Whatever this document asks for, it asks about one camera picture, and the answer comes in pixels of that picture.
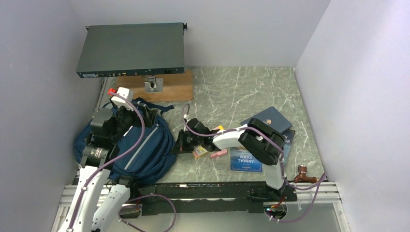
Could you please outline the colourful crayon box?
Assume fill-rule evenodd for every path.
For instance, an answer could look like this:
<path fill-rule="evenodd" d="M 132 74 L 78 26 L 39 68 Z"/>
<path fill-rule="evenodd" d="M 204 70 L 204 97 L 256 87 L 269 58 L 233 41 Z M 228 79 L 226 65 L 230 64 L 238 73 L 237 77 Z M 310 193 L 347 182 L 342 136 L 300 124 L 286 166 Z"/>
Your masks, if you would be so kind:
<path fill-rule="evenodd" d="M 213 152 L 207 151 L 205 148 L 202 146 L 197 146 L 195 147 L 194 151 L 192 152 L 193 156 L 195 159 L 198 159 L 202 156 L 210 156 Z"/>

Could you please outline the navy blue student backpack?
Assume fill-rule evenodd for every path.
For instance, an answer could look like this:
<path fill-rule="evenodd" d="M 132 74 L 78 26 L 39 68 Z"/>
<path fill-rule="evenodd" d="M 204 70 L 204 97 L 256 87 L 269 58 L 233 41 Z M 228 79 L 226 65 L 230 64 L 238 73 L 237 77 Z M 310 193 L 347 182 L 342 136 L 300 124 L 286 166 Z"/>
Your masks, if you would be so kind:
<path fill-rule="evenodd" d="M 152 126 L 145 123 L 145 133 L 138 146 L 123 158 L 117 160 L 109 175 L 110 180 L 115 180 L 121 176 L 134 178 L 141 185 L 149 185 L 157 182 L 170 170 L 176 161 L 176 154 L 171 150 L 176 144 L 168 123 L 162 114 L 174 109 L 173 105 L 161 106 L 142 98 L 132 100 L 142 113 L 142 106 L 148 109 L 158 110 L 160 115 L 155 114 Z M 141 128 L 132 128 L 130 132 L 118 143 L 119 155 L 128 150 L 136 143 L 141 135 Z M 79 163 L 82 158 L 82 151 L 86 147 L 86 137 L 91 132 L 90 122 L 85 125 L 74 141 L 74 157 Z"/>

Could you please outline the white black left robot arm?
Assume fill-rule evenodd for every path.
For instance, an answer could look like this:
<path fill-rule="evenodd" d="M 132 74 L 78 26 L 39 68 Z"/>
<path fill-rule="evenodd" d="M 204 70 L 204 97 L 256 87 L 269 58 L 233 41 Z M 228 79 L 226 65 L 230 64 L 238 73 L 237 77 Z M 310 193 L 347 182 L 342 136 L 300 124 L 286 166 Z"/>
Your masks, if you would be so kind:
<path fill-rule="evenodd" d="M 134 104 L 121 106 L 116 113 L 102 108 L 92 115 L 90 133 L 82 151 L 78 185 L 61 232 L 105 232 L 122 205 L 138 199 L 139 189 L 115 184 L 100 206 L 101 191 L 119 155 L 118 143 L 132 126 L 145 129 L 144 119 Z"/>

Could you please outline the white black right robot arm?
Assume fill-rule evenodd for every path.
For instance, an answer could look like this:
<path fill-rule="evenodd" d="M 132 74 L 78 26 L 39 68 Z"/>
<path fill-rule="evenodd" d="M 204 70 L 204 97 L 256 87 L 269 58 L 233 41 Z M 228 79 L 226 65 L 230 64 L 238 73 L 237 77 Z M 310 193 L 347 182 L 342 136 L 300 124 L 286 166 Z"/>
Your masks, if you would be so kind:
<path fill-rule="evenodd" d="M 199 145 L 209 152 L 243 147 L 263 165 L 268 198 L 277 201 L 284 196 L 285 138 L 280 132 L 257 118 L 252 118 L 246 125 L 227 130 L 211 130 L 198 119 L 187 119 L 186 116 L 182 122 L 185 128 L 179 131 L 172 153 L 190 153 Z"/>

